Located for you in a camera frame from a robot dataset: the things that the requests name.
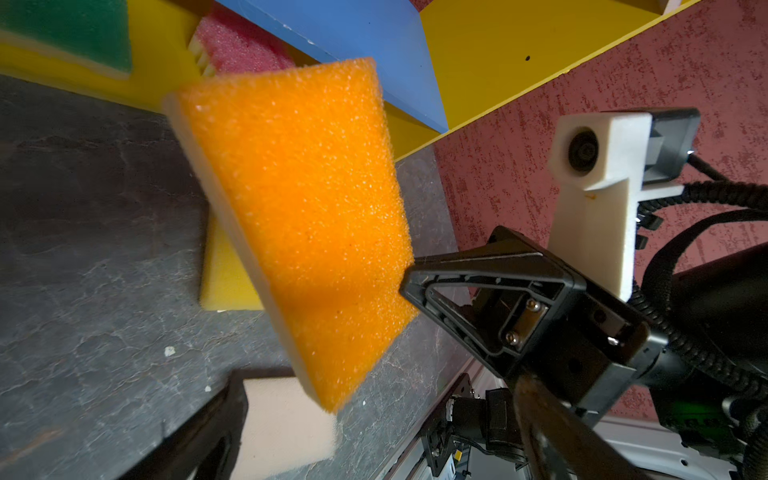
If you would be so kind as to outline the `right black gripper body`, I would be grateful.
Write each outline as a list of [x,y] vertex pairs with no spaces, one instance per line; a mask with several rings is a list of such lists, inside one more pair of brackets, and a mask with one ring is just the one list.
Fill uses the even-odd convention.
[[587,282],[586,293],[511,379],[530,373],[588,424],[657,362],[667,337],[638,311]]

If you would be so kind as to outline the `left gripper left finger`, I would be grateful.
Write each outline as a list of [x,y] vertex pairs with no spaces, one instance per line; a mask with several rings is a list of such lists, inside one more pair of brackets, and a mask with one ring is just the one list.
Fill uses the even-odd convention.
[[152,452],[124,479],[229,479],[241,447],[248,413],[244,378],[228,385]]

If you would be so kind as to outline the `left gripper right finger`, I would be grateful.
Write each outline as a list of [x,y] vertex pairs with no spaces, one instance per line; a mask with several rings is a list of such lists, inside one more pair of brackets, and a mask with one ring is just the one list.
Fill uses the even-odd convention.
[[534,479],[646,479],[535,376],[516,381],[517,423]]

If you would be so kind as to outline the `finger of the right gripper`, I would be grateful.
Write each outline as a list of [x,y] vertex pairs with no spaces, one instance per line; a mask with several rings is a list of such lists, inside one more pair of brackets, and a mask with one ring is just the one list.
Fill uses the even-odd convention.
[[416,259],[399,288],[404,299],[505,380],[532,359],[586,290],[578,271],[503,226],[484,246]]

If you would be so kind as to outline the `dark yellow sponge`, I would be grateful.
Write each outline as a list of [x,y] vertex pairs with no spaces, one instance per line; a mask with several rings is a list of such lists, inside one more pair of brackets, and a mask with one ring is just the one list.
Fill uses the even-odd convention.
[[262,311],[263,304],[224,229],[209,212],[199,304],[207,311]]

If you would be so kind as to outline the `orange sponge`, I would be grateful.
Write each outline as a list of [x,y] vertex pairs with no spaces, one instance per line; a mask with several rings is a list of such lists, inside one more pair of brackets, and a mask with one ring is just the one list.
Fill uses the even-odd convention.
[[302,387],[339,411],[417,314],[375,62],[201,80],[163,110]]

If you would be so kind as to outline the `smiley face sponge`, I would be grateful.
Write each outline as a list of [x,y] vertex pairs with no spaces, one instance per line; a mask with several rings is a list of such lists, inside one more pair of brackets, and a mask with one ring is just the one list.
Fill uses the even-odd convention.
[[198,23],[188,50],[205,77],[295,67],[280,39],[219,3]]

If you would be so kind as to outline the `green yellow sponge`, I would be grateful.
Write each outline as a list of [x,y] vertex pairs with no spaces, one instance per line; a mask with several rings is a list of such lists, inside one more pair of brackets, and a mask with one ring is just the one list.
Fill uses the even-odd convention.
[[132,72],[125,1],[3,0],[1,42],[118,80]]

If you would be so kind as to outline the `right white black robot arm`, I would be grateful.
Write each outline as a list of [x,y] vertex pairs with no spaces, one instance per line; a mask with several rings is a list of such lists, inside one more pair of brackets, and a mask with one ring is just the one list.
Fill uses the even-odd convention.
[[454,389],[420,436],[431,467],[451,443],[527,468],[536,479],[644,479],[595,431],[632,386],[651,392],[660,423],[737,479],[767,475],[767,248],[686,271],[677,264],[716,225],[767,218],[767,189],[737,183],[695,155],[704,175],[630,213],[630,246],[658,211],[721,204],[651,259],[628,300],[594,274],[505,227],[488,243],[420,258],[401,295],[450,333],[504,386],[474,399]]

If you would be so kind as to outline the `yellow shelf pink blue boards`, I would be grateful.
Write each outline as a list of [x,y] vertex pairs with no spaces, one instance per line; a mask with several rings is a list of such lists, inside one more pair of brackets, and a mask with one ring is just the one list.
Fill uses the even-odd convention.
[[393,158],[464,127],[659,24],[682,1],[125,1],[132,72],[110,78],[1,42],[3,74],[164,113],[165,97],[215,77],[188,44],[214,3],[308,58],[375,62]]

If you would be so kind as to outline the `pale pink sponge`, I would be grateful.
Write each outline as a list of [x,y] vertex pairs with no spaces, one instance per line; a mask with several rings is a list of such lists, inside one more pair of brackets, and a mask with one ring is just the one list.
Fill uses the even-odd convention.
[[246,379],[244,390],[248,410],[233,479],[267,479],[333,457],[336,416],[296,378]]

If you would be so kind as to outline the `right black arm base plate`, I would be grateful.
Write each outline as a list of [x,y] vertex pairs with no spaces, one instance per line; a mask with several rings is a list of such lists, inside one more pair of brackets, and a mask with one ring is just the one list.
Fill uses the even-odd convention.
[[460,374],[438,401],[417,438],[430,473],[435,476],[465,446],[511,462],[517,468],[528,463],[511,390],[492,389],[477,398],[466,373]]

